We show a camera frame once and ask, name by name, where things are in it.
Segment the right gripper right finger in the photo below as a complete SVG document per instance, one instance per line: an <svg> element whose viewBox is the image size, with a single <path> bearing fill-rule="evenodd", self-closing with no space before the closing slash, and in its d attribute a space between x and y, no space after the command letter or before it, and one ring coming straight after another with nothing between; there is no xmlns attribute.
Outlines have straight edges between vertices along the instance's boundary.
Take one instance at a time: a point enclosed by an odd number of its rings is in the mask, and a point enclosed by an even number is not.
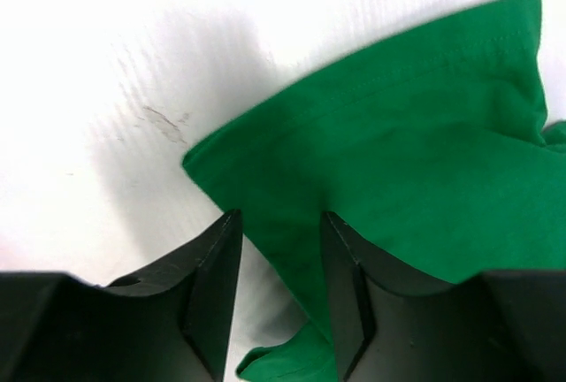
<svg viewBox="0 0 566 382"><path fill-rule="evenodd" d="M564 380L563 271L483 271L450 284L332 212L320 247L340 380Z"/></svg>

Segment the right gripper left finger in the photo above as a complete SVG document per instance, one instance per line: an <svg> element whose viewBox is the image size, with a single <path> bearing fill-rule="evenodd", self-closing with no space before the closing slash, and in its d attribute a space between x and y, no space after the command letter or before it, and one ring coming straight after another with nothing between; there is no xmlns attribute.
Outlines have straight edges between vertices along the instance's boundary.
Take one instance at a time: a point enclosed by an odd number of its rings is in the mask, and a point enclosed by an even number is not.
<svg viewBox="0 0 566 382"><path fill-rule="evenodd" d="M3 272L2 380L222 380L241 246L241 214L231 210L107 286Z"/></svg>

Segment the green t shirt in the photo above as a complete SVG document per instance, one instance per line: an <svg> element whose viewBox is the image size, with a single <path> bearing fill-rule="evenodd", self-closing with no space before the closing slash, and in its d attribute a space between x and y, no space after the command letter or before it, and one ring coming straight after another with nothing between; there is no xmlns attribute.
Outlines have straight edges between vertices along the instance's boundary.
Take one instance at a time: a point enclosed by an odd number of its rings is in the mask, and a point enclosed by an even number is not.
<svg viewBox="0 0 566 382"><path fill-rule="evenodd" d="M547 125L541 0L495 0L359 50L210 134L187 175L279 274L308 322L254 348L246 381L337 378L319 247L332 211L448 282L565 265L565 125Z"/></svg>

